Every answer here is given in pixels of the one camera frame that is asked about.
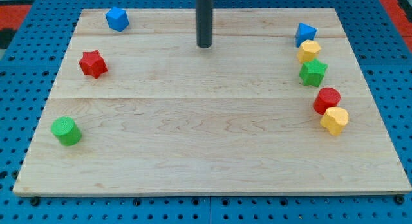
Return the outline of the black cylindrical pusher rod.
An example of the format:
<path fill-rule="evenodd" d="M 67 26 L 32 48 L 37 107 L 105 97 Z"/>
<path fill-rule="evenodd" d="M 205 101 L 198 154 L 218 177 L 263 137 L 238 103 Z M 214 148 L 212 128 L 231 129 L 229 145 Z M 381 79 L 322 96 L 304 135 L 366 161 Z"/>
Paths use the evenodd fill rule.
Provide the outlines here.
<path fill-rule="evenodd" d="M 212 46 L 213 0 L 196 0 L 196 43 L 200 48 Z"/>

